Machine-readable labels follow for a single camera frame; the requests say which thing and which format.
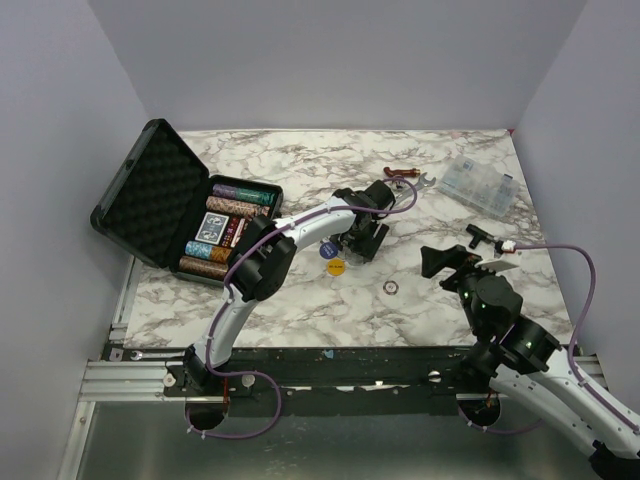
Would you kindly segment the red playing card deck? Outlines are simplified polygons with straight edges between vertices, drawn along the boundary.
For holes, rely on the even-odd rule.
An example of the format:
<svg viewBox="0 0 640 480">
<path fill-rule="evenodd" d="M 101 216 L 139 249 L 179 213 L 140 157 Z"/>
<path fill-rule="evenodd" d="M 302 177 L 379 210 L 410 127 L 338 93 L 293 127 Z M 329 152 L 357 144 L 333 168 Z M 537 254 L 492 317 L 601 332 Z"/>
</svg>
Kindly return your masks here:
<svg viewBox="0 0 640 480">
<path fill-rule="evenodd" d="M 234 248 L 238 244 L 238 242 L 241 239 L 244 231 L 247 228 L 248 223 L 249 223 L 249 221 L 247 219 L 245 219 L 245 218 L 242 218 L 239 221 L 238 226 L 237 226 L 237 228 L 235 230 L 234 236 L 232 238 L 231 244 L 230 244 L 230 246 L 232 248 Z"/>
</svg>

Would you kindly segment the blue playing card deck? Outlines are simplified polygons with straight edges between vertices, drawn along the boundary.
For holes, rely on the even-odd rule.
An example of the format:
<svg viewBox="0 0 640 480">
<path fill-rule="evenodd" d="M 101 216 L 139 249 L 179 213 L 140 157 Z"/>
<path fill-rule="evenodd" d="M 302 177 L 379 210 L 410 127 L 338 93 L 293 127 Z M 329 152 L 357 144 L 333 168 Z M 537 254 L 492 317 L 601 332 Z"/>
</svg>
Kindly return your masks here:
<svg viewBox="0 0 640 480">
<path fill-rule="evenodd" d="M 219 245 L 228 222 L 229 217 L 227 215 L 207 212 L 196 233 L 195 241 Z"/>
</svg>

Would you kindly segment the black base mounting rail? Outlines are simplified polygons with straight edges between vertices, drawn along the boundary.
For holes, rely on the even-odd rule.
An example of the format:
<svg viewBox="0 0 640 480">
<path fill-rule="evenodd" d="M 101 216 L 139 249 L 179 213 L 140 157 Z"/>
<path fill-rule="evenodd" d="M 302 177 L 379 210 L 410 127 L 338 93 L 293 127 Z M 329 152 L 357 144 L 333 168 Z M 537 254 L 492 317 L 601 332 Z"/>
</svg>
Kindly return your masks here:
<svg viewBox="0 0 640 480">
<path fill-rule="evenodd" d="M 191 354 L 167 361 L 164 393 L 198 415 L 337 417 L 464 412 L 495 423 L 500 398 L 467 378 L 465 347 L 238 348 L 205 370 Z"/>
</svg>

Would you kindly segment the red dice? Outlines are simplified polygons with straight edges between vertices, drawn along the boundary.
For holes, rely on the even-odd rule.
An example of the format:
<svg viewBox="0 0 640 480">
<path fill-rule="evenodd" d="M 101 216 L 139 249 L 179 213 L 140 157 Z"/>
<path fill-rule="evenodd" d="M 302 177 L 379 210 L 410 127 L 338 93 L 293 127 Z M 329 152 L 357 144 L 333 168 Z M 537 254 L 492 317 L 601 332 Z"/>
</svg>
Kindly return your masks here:
<svg viewBox="0 0 640 480">
<path fill-rule="evenodd" d="M 222 235 L 219 245 L 224 248 L 230 248 L 233 238 L 237 230 L 236 224 L 230 224 Z"/>
</svg>

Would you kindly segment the blue small blind button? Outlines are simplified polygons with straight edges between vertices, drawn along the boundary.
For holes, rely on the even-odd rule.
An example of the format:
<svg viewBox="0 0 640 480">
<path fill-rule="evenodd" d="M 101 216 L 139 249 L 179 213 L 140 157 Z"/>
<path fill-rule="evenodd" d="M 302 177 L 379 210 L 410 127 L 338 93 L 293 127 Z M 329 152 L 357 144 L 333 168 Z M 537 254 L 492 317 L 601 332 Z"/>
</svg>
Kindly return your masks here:
<svg viewBox="0 0 640 480">
<path fill-rule="evenodd" d="M 330 241 L 322 242 L 319 247 L 319 254 L 325 260 L 331 260 L 338 256 L 338 247 Z"/>
</svg>

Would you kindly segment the brown bottom chip row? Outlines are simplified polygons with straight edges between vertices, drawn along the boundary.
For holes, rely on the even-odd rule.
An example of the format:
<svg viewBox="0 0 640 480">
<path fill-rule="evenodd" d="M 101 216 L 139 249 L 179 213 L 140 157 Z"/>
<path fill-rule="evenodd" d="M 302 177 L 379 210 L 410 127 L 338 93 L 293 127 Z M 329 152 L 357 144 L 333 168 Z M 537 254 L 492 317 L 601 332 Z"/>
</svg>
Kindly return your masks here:
<svg viewBox="0 0 640 480">
<path fill-rule="evenodd" d="M 217 262 L 183 256 L 179 260 L 178 270 L 214 280 L 223 280 L 227 274 L 228 267 Z"/>
</svg>

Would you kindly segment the poker chip near deck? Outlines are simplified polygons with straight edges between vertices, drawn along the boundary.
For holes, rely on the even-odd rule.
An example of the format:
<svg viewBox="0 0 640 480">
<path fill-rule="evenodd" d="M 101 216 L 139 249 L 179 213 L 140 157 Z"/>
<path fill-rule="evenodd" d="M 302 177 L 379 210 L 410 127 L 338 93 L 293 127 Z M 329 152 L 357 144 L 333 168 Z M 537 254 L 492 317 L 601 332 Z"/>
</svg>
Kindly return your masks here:
<svg viewBox="0 0 640 480">
<path fill-rule="evenodd" d="M 388 280 L 383 285 L 383 291 L 387 295 L 396 295 L 399 290 L 398 284 L 393 280 Z"/>
</svg>

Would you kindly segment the silver open-end wrench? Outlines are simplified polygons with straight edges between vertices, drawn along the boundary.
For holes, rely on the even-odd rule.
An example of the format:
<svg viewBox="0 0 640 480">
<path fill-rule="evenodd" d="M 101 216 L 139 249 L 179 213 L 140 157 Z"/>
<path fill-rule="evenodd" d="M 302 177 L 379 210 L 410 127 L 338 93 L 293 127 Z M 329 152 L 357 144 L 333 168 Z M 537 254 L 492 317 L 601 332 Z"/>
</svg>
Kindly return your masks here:
<svg viewBox="0 0 640 480">
<path fill-rule="evenodd" d="M 435 183 L 436 177 L 428 177 L 426 173 L 421 174 L 414 184 L 405 187 L 396 195 L 396 205 L 403 204 L 407 200 L 412 200 L 422 189 L 431 188 Z"/>
</svg>

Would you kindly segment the black poker set case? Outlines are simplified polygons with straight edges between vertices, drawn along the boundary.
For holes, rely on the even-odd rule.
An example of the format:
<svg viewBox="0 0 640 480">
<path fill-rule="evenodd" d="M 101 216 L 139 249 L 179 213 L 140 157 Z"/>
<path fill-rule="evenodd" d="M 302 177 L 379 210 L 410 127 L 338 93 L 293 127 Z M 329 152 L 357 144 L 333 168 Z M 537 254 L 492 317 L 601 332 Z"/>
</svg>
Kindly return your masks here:
<svg viewBox="0 0 640 480">
<path fill-rule="evenodd" d="M 185 245 L 194 241 L 208 211 L 215 184 L 270 191 L 273 219 L 280 214 L 283 189 L 275 184 L 212 174 L 164 119 L 153 119 L 117 171 L 90 221 L 92 227 L 148 266 L 174 276 L 220 286 L 214 280 L 178 270 Z"/>
</svg>

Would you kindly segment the clear plastic screw organizer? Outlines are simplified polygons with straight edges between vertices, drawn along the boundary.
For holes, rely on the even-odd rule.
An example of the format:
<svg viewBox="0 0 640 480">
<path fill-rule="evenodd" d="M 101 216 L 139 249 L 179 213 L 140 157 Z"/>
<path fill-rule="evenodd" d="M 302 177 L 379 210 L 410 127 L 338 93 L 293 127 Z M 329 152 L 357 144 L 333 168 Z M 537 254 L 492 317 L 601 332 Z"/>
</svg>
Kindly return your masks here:
<svg viewBox="0 0 640 480">
<path fill-rule="evenodd" d="M 485 214 L 501 218 L 511 208 L 520 184 L 511 175 L 464 155 L 455 157 L 436 184 L 441 193 Z"/>
</svg>

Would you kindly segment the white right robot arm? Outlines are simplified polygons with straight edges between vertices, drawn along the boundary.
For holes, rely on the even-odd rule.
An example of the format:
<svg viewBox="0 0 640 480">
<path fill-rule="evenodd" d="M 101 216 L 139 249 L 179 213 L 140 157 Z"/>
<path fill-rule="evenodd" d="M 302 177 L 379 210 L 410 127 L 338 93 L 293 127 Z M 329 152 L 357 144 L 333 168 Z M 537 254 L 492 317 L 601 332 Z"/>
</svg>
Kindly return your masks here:
<svg viewBox="0 0 640 480">
<path fill-rule="evenodd" d="M 600 478 L 638 478 L 638 413 L 579 366 L 571 348 L 523 316 L 522 296 L 479 256 L 455 246 L 422 273 L 445 268 L 452 273 L 440 285 L 458 295 L 477 340 L 460 367 L 462 384 L 519 402 L 568 437 Z"/>
</svg>

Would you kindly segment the brown faucet tap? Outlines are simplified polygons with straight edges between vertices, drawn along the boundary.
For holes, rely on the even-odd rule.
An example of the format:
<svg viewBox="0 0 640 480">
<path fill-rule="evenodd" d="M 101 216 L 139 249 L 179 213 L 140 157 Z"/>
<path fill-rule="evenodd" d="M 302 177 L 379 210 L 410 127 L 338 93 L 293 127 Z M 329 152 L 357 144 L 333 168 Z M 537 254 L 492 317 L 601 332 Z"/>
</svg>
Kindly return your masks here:
<svg viewBox="0 0 640 480">
<path fill-rule="evenodd" d="M 387 178 L 392 179 L 392 185 L 396 191 L 404 189 L 404 185 L 399 181 L 399 178 L 417 178 L 421 175 L 421 170 L 418 168 L 409 169 L 394 169 L 389 166 L 383 168 L 383 173 Z"/>
</svg>

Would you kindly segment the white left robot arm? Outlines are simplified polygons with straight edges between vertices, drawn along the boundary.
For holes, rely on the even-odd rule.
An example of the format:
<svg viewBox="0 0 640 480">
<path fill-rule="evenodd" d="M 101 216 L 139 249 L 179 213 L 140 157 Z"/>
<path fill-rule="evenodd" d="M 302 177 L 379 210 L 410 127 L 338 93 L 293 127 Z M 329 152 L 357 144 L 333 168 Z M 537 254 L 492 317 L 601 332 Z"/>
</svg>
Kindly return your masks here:
<svg viewBox="0 0 640 480">
<path fill-rule="evenodd" d="M 388 227 L 382 220 L 403 213 L 418 200 L 418 191 L 435 185 L 434 178 L 406 185 L 395 194 L 393 179 L 377 180 L 364 190 L 339 189 L 329 200 L 298 215 L 270 219 L 255 217 L 232 250 L 223 280 L 221 304 L 200 339 L 183 356 L 188 384 L 201 395 L 214 393 L 222 380 L 219 366 L 228 362 L 233 344 L 257 304 L 284 284 L 296 254 L 328 239 L 363 263 L 372 261 Z"/>
</svg>

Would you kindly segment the purple and green chip row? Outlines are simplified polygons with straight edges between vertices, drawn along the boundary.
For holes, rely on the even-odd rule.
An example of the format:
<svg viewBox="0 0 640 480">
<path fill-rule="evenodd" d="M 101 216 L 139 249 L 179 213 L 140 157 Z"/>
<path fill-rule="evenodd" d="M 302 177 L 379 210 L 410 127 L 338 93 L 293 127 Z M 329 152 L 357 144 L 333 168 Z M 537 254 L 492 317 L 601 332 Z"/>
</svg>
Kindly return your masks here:
<svg viewBox="0 0 640 480">
<path fill-rule="evenodd" d="M 212 194 L 216 197 L 237 200 L 261 206 L 271 205 L 277 195 L 270 191 L 254 190 L 224 184 L 215 184 Z"/>
</svg>

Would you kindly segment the yellow big blind button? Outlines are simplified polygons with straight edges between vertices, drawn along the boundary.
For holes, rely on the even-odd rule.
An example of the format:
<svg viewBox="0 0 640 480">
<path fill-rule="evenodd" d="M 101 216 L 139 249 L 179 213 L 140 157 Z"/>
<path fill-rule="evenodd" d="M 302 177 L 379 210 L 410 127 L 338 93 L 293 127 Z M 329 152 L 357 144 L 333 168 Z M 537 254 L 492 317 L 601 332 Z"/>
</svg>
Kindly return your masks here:
<svg viewBox="0 0 640 480">
<path fill-rule="evenodd" d="M 327 262 L 327 273 L 331 276 L 341 276 L 346 271 L 346 262 L 340 258 L 333 258 Z"/>
</svg>

